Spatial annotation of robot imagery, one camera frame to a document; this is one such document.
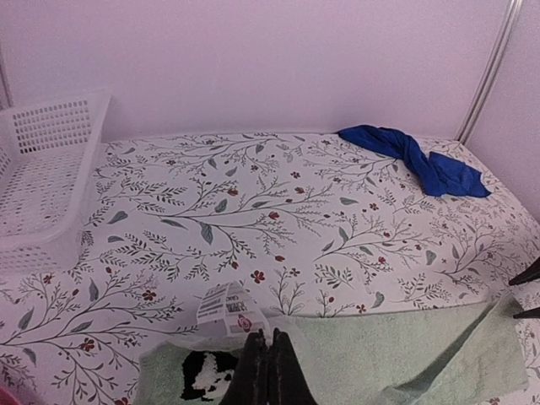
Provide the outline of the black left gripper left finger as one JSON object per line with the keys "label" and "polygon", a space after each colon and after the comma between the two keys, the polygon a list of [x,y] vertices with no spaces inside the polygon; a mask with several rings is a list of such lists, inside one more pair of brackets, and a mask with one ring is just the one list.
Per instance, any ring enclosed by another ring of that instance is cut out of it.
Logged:
{"label": "black left gripper left finger", "polygon": [[263,331],[248,335],[221,405],[267,404],[268,347]]}

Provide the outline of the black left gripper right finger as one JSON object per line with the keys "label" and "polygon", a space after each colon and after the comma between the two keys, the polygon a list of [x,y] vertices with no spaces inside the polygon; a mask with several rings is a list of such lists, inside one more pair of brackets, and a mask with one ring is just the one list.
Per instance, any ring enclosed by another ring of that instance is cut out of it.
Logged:
{"label": "black left gripper right finger", "polygon": [[267,369],[270,405],[316,405],[288,333],[273,330]]}

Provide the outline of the light green towel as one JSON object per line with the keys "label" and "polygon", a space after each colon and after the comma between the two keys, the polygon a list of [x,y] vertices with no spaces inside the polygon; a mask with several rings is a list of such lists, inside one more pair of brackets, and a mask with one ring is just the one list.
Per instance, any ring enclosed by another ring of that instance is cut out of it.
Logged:
{"label": "light green towel", "polygon": [[[287,321],[309,386],[325,404],[476,404],[527,388],[511,297],[494,304]],[[140,359],[138,404],[215,404],[236,343],[165,343]]]}

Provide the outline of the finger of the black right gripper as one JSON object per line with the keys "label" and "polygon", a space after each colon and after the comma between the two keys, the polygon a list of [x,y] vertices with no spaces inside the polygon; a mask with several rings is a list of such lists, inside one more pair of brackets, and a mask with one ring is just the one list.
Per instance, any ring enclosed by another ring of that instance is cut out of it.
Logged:
{"label": "finger of the black right gripper", "polygon": [[530,310],[524,310],[518,314],[513,315],[514,319],[540,319],[540,308],[534,308]]}
{"label": "finger of the black right gripper", "polygon": [[530,266],[524,272],[516,275],[509,281],[510,286],[516,286],[520,284],[530,283],[532,281],[538,280],[540,278],[540,269],[539,266]]}

